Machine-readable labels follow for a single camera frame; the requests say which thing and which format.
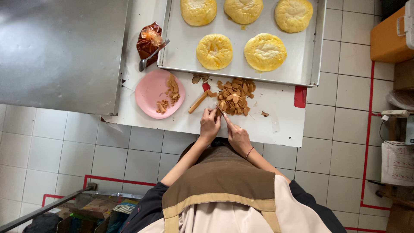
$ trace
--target brown apron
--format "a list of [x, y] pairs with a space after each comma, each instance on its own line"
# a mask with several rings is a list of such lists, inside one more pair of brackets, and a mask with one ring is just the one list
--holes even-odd
[[274, 173], [256, 168], [230, 146], [218, 146], [206, 149], [196, 165], [163, 195], [165, 233], [178, 233], [178, 216], [184, 208], [213, 201], [238, 202], [253, 207], [262, 213], [275, 233], [280, 232], [275, 213]]

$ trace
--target spoon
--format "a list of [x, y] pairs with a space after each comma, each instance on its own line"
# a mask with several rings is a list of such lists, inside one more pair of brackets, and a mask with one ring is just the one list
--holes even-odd
[[167, 46], [167, 44], [168, 43], [170, 43], [170, 40], [166, 40], [164, 43], [162, 43], [159, 47], [158, 47], [158, 49], [156, 49], [156, 51], [153, 53], [153, 54], [151, 54], [151, 56], [149, 56], [148, 58], [146, 58], [146, 59], [142, 59], [142, 60], [140, 60], [140, 64], [139, 64], [139, 66], [138, 66], [138, 70], [140, 71], [140, 72], [142, 72], [143, 70], [145, 70], [145, 67], [147, 66], [147, 60], [148, 59], [150, 59], [152, 56], [154, 56], [156, 53], [158, 53], [161, 49], [163, 49], [165, 46]]

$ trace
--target baking tray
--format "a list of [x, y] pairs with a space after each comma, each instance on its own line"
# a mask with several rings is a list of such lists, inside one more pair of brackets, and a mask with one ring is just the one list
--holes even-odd
[[[211, 23], [197, 27], [190, 26], [183, 20], [179, 0], [167, 0], [162, 37], [163, 40], [169, 39], [170, 43], [159, 53], [158, 67], [287, 85], [319, 85], [326, 0], [309, 0], [313, 5], [313, 16], [308, 28], [298, 33], [286, 33], [276, 24], [274, 10], [277, 0], [263, 0], [264, 8], [259, 18], [245, 26], [235, 23], [224, 12], [224, 1], [217, 0], [217, 15]], [[221, 70], [208, 70], [202, 67], [195, 54], [200, 39], [213, 33], [227, 36], [233, 46], [233, 60]], [[249, 66], [244, 57], [246, 42], [259, 33], [278, 36], [286, 47], [287, 58], [276, 70], [256, 71]]]

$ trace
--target hand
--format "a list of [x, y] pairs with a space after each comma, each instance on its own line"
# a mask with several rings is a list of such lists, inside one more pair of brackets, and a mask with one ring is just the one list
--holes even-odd
[[220, 130], [221, 116], [219, 115], [215, 120], [216, 112], [217, 108], [206, 108], [200, 120], [200, 137], [198, 139], [205, 143], [206, 146], [211, 144]]
[[229, 117], [224, 114], [224, 119], [227, 122], [227, 133], [229, 136], [229, 143], [233, 149], [239, 153], [241, 156], [246, 156], [246, 154], [252, 148], [250, 143], [249, 134], [243, 128], [238, 125], [233, 124]]

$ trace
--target tiled floor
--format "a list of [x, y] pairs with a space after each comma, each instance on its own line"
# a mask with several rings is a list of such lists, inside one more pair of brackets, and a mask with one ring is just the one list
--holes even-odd
[[[320, 86], [308, 90], [302, 148], [257, 150], [344, 226], [385, 230], [389, 211], [360, 207], [371, 76], [370, 30], [379, 0], [329, 0]], [[373, 111], [390, 109], [394, 65], [376, 63]], [[380, 180], [379, 117], [372, 117], [367, 179]], [[0, 225], [39, 208], [43, 194], [67, 195], [84, 175], [155, 183], [197, 135], [113, 125], [97, 115], [0, 104]], [[150, 187], [94, 180], [100, 190]], [[366, 183], [364, 203], [390, 207]]]

